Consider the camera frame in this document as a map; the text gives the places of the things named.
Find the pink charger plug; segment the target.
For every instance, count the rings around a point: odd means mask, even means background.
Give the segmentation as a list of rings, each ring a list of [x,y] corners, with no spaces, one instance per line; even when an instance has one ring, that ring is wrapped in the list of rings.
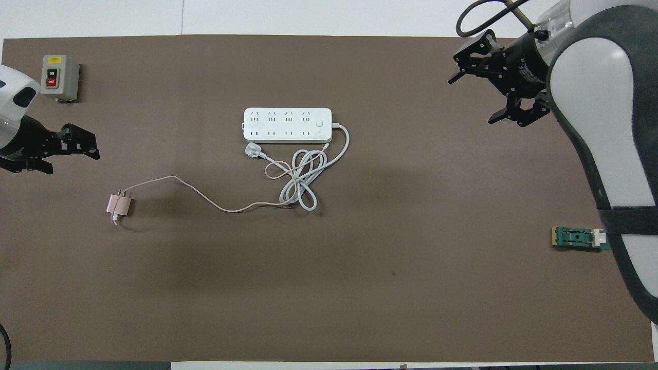
[[[125,216],[129,216],[134,199],[127,196],[127,191],[119,190],[111,194],[106,204],[106,213],[109,214],[109,220],[115,226]]]

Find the grey on-off switch box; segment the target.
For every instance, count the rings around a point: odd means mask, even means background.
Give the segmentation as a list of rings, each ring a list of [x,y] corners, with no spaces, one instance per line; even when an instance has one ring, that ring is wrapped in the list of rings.
[[[78,100],[80,63],[68,55],[43,56],[40,94],[59,103]]]

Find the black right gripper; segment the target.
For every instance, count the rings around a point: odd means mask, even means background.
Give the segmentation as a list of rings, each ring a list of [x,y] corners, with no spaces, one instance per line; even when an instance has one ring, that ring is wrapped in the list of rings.
[[[455,72],[447,80],[453,84],[465,75],[486,78],[496,86],[506,86],[506,106],[495,112],[488,124],[503,119],[527,127],[550,113],[546,89],[548,65],[537,50],[536,34],[525,33],[503,49],[492,29],[467,40],[453,55]],[[522,108],[522,99],[534,98],[531,108]]]

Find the brown table mat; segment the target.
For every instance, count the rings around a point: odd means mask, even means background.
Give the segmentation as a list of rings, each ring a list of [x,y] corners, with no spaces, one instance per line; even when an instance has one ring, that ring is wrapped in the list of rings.
[[[610,251],[552,248],[599,227],[555,119],[487,124],[504,98],[450,86],[456,38],[187,35],[10,39],[4,65],[82,63],[81,98],[37,96],[101,159],[0,170],[0,322],[14,361],[652,361],[651,324]],[[327,107],[345,155],[313,212],[228,214],[285,179],[244,154],[247,107]]]

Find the white power strip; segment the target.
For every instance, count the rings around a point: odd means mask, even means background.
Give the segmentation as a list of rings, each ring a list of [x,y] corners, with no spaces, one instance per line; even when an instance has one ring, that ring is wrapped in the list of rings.
[[[249,107],[242,131],[258,144],[325,144],[332,140],[332,123],[326,107]]]

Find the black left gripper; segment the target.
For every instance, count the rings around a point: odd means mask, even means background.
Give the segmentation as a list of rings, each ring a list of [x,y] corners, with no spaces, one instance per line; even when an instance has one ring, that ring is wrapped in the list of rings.
[[[96,134],[71,123],[64,124],[59,133],[54,133],[38,120],[24,116],[14,138],[0,148],[0,168],[11,173],[27,170],[52,175],[52,164],[36,157],[45,158],[53,153],[82,154],[95,161],[101,158]]]

